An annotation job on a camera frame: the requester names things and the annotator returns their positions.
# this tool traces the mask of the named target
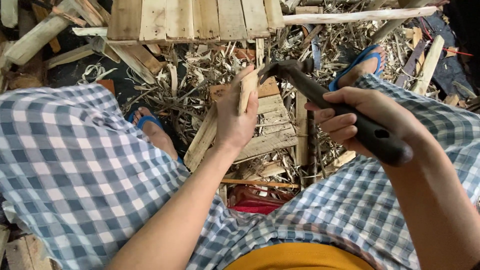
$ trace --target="foot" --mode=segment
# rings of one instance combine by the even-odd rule
[[[133,116],[133,124],[137,125],[140,118],[143,116],[154,116],[149,109],[139,107]],[[169,154],[173,160],[178,159],[178,153],[173,146],[170,137],[157,124],[151,121],[146,121],[142,127],[142,131],[150,138],[150,142],[157,148]]]
[[[385,50],[382,46],[378,46],[375,49],[371,50],[367,55],[378,52],[382,63],[380,64],[380,70],[384,69],[385,66]],[[373,74],[375,73],[378,65],[378,60],[376,57],[370,58],[367,61],[363,61],[356,66],[354,66],[347,74],[343,75],[338,80],[338,88],[352,86],[353,83],[362,75]]]

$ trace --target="hammer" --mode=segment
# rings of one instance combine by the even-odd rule
[[[313,71],[313,59],[305,61],[286,60],[266,65],[259,73],[260,84],[267,78],[276,76],[287,80],[298,91],[321,109],[332,108],[335,115],[354,113],[357,116],[355,126],[358,131],[355,138],[369,150],[379,161],[394,167],[399,167],[412,160],[413,150],[398,136],[345,103],[330,103],[323,98],[328,93],[325,87],[319,85],[305,73]]]

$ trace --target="hammer head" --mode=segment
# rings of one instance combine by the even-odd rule
[[[280,79],[288,79],[288,71],[290,69],[298,69],[303,73],[313,72],[313,59],[306,59],[304,61],[285,60],[266,65],[259,73],[261,77],[260,84],[263,84],[268,78],[276,76]]]

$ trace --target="blue checkered shorts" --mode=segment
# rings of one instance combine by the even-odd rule
[[[453,162],[472,203],[480,193],[480,119],[374,75],[378,89],[410,110]],[[0,188],[22,221],[67,269],[102,269],[189,176],[124,120],[100,85],[31,88],[0,96]],[[362,156],[269,215],[212,202],[188,269],[222,269],[286,242],[334,245],[376,269],[418,269],[393,188]]]

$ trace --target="hole in handle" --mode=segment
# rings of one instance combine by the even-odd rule
[[[379,139],[385,139],[390,137],[390,133],[385,129],[377,129],[375,130],[375,137]]]

